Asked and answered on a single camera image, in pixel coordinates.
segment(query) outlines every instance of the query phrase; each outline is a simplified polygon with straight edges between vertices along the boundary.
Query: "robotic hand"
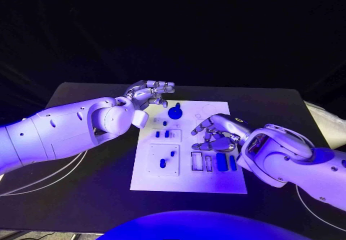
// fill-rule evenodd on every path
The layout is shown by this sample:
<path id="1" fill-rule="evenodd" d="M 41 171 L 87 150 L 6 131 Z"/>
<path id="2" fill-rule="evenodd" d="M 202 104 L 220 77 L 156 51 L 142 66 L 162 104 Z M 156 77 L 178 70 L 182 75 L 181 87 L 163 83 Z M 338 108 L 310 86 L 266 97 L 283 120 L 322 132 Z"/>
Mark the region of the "robotic hand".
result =
<path id="1" fill-rule="evenodd" d="M 168 107 L 163 93 L 175 83 L 139 81 L 117 98 L 101 97 L 52 107 L 0 127 L 0 175 L 32 163 L 62 159 L 146 126 L 150 104 Z"/>
<path id="2" fill-rule="evenodd" d="M 192 149 L 225 153 L 240 144 L 237 163 L 267 184 L 282 188 L 292 182 L 315 199 L 346 211 L 345 152 L 315 148 L 302 134 L 274 124 L 254 130 L 243 119 L 225 114 L 212 115 L 191 134 L 204 130 L 205 143 L 194 144 Z"/>

